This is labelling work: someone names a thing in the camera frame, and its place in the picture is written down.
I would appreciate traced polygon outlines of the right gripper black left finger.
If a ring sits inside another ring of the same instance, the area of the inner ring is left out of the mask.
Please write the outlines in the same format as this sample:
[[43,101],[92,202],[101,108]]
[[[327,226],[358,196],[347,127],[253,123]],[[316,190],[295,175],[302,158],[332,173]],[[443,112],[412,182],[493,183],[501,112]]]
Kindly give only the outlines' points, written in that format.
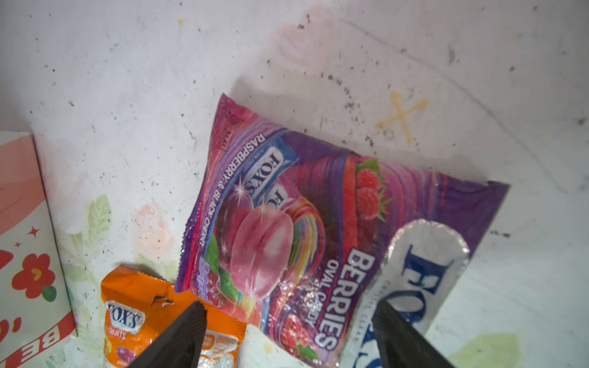
[[206,310],[193,302],[128,367],[197,368],[206,328]]

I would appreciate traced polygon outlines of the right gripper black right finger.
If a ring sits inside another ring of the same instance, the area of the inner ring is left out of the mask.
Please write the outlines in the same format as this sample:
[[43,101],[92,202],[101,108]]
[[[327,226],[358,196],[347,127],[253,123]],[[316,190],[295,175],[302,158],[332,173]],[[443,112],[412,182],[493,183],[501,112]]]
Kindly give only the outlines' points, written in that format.
[[388,301],[379,301],[372,322],[383,367],[454,368]]

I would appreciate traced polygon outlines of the white paper gift bag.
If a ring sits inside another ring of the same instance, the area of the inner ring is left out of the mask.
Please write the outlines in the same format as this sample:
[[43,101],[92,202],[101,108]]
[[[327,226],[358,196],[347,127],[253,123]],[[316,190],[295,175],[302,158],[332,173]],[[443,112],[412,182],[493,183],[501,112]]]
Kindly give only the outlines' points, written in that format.
[[32,135],[1,133],[1,365],[34,367],[76,334]]

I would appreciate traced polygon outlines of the orange Fox's fruits candy bag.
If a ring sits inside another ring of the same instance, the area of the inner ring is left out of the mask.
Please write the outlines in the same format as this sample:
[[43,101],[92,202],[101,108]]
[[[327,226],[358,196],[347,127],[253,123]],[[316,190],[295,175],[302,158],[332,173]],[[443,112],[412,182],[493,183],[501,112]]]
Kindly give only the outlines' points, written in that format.
[[[128,367],[193,303],[189,292],[121,265],[101,282],[106,307],[104,355],[108,367]],[[206,331],[199,367],[237,367],[246,324],[202,302]]]

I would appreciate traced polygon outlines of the purple Fox's berries candy bag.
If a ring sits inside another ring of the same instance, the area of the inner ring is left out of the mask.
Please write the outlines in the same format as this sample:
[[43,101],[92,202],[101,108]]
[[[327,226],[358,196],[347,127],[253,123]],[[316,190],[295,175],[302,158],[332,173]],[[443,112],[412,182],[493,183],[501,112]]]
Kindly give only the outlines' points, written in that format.
[[381,301],[425,333],[509,185],[362,156],[221,96],[175,288],[313,367],[381,367]]

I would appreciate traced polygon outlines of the floral table mat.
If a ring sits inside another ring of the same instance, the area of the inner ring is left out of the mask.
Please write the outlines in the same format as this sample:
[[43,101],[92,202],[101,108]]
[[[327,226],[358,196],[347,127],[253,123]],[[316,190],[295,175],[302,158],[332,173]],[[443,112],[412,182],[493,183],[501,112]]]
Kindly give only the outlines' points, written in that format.
[[586,1],[4,1],[1,128],[35,136],[79,336],[173,280],[222,94],[360,154],[511,189],[428,331],[463,366],[588,365]]

